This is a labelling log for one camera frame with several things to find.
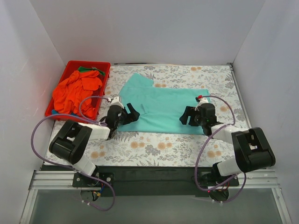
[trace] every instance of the cable connector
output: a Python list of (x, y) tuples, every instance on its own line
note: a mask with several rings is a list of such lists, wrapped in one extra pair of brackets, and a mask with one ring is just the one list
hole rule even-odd
[(92, 133), (89, 137), (89, 140), (107, 140), (110, 134), (110, 128), (109, 127), (103, 127), (98, 125), (90, 125), (90, 124), (84, 124), (79, 123), (82, 126), (87, 126), (92, 128)]

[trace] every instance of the green cloth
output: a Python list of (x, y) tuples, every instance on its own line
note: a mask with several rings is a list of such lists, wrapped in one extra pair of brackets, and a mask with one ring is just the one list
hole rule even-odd
[(131, 103), (140, 117), (136, 122), (118, 127), (118, 131), (203, 134), (201, 127), (182, 125), (179, 118), (186, 106), (197, 105), (195, 97), (209, 95), (208, 90), (157, 88), (153, 83), (135, 73), (123, 86), (120, 91), (123, 105)]
[(91, 71), (91, 70), (97, 70), (97, 71), (99, 71), (99, 73), (100, 73), (102, 76), (105, 76), (105, 73), (104, 73), (103, 71), (101, 71), (101, 70), (99, 70), (99, 69), (97, 69), (97, 68), (95, 68), (95, 67), (92, 67), (92, 68), (84, 68), (84, 67), (80, 66), (80, 67), (78, 68), (78, 71), (79, 71), (79, 72), (87, 72), (87, 71)]

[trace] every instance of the blue cloth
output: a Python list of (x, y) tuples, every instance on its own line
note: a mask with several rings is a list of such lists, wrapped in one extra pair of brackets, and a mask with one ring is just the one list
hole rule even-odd
[(118, 127), (118, 131), (203, 134), (201, 127), (182, 125), (179, 118), (186, 106), (197, 105), (195, 97), (209, 95), (208, 90), (157, 88), (153, 83), (135, 73), (123, 86), (120, 91), (123, 105), (131, 103), (140, 117), (136, 122)]

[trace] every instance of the white wall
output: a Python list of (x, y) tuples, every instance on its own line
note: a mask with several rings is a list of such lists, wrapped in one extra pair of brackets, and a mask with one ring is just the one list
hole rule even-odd
[[(44, 117), (64, 64), (28, 0), (0, 0), (0, 223), (19, 223), (33, 170), (41, 161), (30, 135)], [(46, 152), (52, 122), (36, 147)]]
[(233, 62), (265, 0), (30, 0), (64, 63)]
[(292, 222), (299, 223), (299, 0), (266, 0), (234, 70), (252, 123), (276, 156)]

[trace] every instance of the table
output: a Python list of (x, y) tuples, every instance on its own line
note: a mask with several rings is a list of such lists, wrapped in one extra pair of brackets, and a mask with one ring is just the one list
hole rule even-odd
[[(115, 97), (123, 85), (134, 74), (154, 80), (157, 88), (208, 89), (210, 94), (219, 96), (232, 106), (236, 115), (236, 126), (248, 128), (242, 104), (239, 100), (233, 76), (228, 65), (185, 66), (185, 65), (121, 65), (112, 66), (105, 94)], [(216, 107), (218, 120), (231, 123), (228, 107), (217, 99), (211, 99)], [(102, 101), (98, 120), (108, 111), (108, 103)], [(56, 121), (50, 141), (63, 125)], [(99, 166), (175, 166), (193, 167), (200, 147), (207, 139), (203, 135), (117, 132), (111, 140), (89, 141), (85, 155)], [(231, 144), (211, 140), (207, 145), (199, 166), (211, 166), (218, 161), (234, 156)], [(46, 159), (66, 164), (49, 151)]]

